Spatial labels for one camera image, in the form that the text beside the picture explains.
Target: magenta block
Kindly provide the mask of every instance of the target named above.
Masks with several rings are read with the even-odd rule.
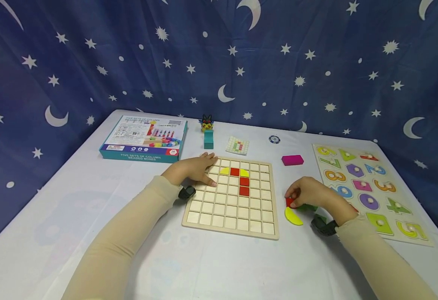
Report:
[[[304,164],[304,160],[302,159],[302,156],[300,155],[286,155],[283,156],[282,162],[284,165],[302,165]]]

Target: teal block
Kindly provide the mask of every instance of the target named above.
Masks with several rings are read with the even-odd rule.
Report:
[[[214,149],[213,130],[204,130],[204,149]]]

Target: child's hand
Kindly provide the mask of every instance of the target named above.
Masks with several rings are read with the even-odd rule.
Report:
[[[204,174],[206,168],[213,165],[218,160],[214,153],[204,152],[198,158],[188,158],[172,164],[162,174],[171,184],[180,185],[184,179],[189,177],[192,180],[202,181],[210,186],[216,186],[216,183]]]

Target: red block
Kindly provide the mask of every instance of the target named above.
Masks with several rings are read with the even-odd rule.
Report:
[[[236,167],[231,168],[231,176],[239,176],[239,169]]]
[[[239,185],[249,186],[249,178],[247,178],[247,177],[240,177],[239,178]]]
[[[292,202],[294,202],[294,199],[292,199],[292,198],[286,198],[286,206],[287,206],[288,208],[291,207],[291,203],[292,203]]]
[[[240,186],[239,187],[239,195],[240,196],[249,196],[249,188],[245,187],[245,186]]]

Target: green number piece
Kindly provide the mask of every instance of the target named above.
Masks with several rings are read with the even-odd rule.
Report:
[[[396,214],[412,214],[411,211],[409,211],[409,209],[407,209],[404,205],[401,205],[399,202],[397,202],[396,200],[387,197],[387,199],[389,200],[389,205],[387,206],[387,209],[389,209],[389,211],[393,211]]]
[[[342,159],[344,159],[344,161],[348,161],[348,160],[351,160],[351,159],[356,158],[355,155],[353,155],[353,154],[351,154],[351,153],[349,153],[349,152],[346,152],[346,151],[344,151],[343,149],[339,149],[339,152],[340,152],[340,154],[341,154],[341,156],[342,156]]]
[[[334,167],[336,167],[336,168],[338,168],[338,169],[342,169],[341,167],[340,167],[340,163],[339,163],[339,161],[337,160],[337,159],[334,159],[333,161],[334,161],[334,163],[331,163],[329,160],[327,160],[327,159],[323,159],[323,158],[319,158],[319,160],[320,161],[322,161],[323,163],[326,163],[326,164],[328,164],[328,165],[332,165],[332,166],[334,166]]]
[[[385,216],[366,212],[366,217],[371,224],[376,227],[376,231],[378,233],[394,235],[392,228],[390,227],[389,222],[387,222],[387,218]]]

